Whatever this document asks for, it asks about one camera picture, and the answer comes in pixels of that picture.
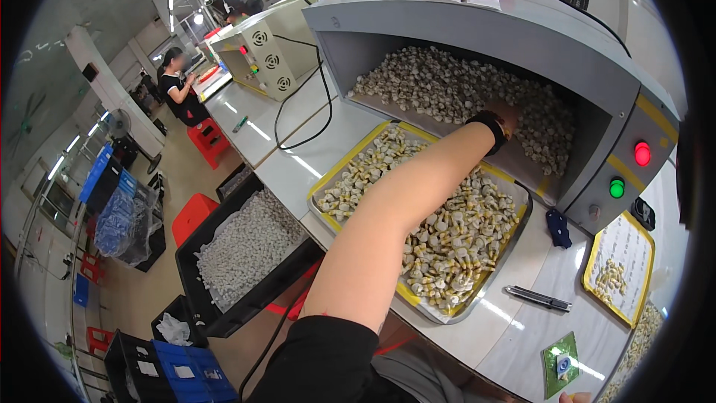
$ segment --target red indicator light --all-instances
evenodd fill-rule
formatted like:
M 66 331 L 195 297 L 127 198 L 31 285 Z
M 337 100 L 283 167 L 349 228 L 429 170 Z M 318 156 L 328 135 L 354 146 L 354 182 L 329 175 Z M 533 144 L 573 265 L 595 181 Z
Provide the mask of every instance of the red indicator light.
M 649 165 L 649 161 L 651 161 L 651 149 L 647 142 L 640 141 L 634 148 L 634 160 L 637 161 L 637 165 L 639 166 Z

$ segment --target workbench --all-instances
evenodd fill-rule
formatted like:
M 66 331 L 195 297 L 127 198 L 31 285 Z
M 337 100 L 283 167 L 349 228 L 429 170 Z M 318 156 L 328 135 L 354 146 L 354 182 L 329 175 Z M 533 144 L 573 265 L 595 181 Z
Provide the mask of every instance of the workbench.
M 206 107 L 258 178 L 328 249 L 334 235 L 309 211 L 309 189 L 384 117 L 337 99 L 327 69 L 324 71 L 333 99 L 332 121 L 323 134 L 291 151 L 276 148 L 273 123 L 281 103 L 234 83 L 209 99 Z M 290 146 L 316 134 L 328 115 L 324 86 L 316 74 L 284 106 L 278 125 L 280 142 Z M 245 116 L 247 124 L 233 133 Z M 641 197 L 657 216 L 657 227 L 651 232 L 657 246 L 654 270 L 668 268 L 670 272 L 651 300 L 667 313 L 681 277 L 688 238 L 678 224 L 675 167 L 671 162 L 665 163 Z M 391 310 L 445 354 L 530 402 L 545 401 L 541 351 L 574 331 L 581 376 L 565 391 L 590 391 L 596 400 L 619 363 L 631 331 L 581 284 L 593 237 L 570 224 L 572 246 L 552 246 L 544 217 L 547 210 L 534 200 L 523 234 L 493 282 L 480 291 L 482 299 L 465 320 L 437 325 L 398 296 L 393 298 Z M 506 285 L 519 285 L 571 302 L 571 312 L 526 303 L 507 294 L 503 290 Z M 559 392 L 548 401 L 556 402 L 558 398 Z

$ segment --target green card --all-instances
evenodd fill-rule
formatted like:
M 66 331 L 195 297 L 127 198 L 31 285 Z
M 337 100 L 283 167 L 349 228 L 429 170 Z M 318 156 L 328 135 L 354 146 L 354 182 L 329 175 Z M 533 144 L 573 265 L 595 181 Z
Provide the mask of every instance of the green card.
M 567 371 L 562 373 L 564 379 L 558 379 L 557 358 L 564 354 L 569 355 L 570 365 Z M 548 399 L 579 376 L 577 342 L 574 340 L 574 332 L 570 331 L 567 336 L 542 350 L 542 359 L 544 360 L 545 399 Z

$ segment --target beige machine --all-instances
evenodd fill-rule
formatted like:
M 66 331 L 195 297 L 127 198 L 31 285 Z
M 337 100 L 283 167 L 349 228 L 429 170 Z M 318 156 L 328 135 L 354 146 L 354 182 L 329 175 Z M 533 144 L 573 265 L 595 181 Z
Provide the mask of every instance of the beige machine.
M 233 79 L 276 101 L 299 86 L 299 78 L 318 65 L 316 49 L 278 38 L 315 44 L 301 10 L 293 1 L 251 16 L 211 44 Z

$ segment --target woman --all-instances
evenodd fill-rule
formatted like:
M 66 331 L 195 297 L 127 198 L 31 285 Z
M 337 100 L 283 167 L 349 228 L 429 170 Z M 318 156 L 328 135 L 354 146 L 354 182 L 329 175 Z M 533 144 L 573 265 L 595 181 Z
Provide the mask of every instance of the woman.
M 162 66 L 157 70 L 159 91 L 164 95 L 169 109 L 186 126 L 196 126 L 207 120 L 211 115 L 203 104 L 199 103 L 196 92 L 191 85 L 196 79 L 189 74 L 186 81 L 183 72 L 191 67 L 191 58 L 178 47 L 172 47 L 164 55 Z
M 488 401 L 463 393 L 432 354 L 416 346 L 372 356 L 395 292 L 407 233 L 515 129 L 517 109 L 504 102 L 487 107 L 391 170 L 363 196 L 326 253 L 299 320 L 269 360 L 250 402 Z M 565 394 L 559 401 L 571 399 Z

